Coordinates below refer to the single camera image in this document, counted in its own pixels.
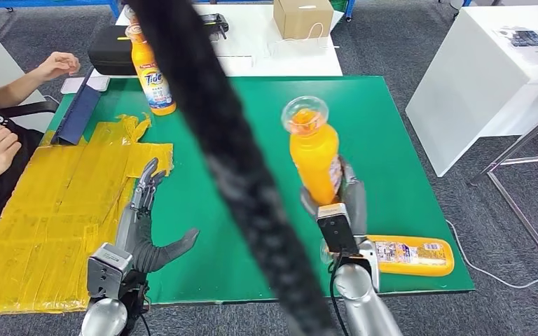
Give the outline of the person's left hand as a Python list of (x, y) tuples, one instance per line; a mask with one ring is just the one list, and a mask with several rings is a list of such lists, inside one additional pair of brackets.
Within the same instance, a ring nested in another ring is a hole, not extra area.
[(76, 74), (81, 68), (78, 58), (68, 52), (53, 52), (34, 72), (43, 81), (50, 81), (63, 75)]

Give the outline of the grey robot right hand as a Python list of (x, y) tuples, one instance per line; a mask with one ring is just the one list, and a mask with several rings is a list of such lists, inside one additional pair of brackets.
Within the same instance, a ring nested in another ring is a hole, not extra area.
[[(352, 234), (367, 235), (367, 201), (364, 182), (357, 178), (352, 165), (342, 155), (339, 155), (339, 160), (342, 180), (337, 196), (346, 206)], [(304, 187), (300, 189), (300, 199), (307, 214), (316, 221), (319, 205)]]

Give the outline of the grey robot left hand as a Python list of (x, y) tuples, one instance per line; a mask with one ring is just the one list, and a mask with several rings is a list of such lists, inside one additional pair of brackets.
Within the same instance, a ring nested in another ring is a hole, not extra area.
[(132, 268), (152, 273), (190, 251), (200, 231), (191, 228), (183, 237), (165, 246), (156, 246), (151, 236), (154, 196), (166, 171), (156, 172), (158, 158), (150, 160), (143, 169), (131, 200), (125, 206), (118, 224), (115, 245), (132, 255)]

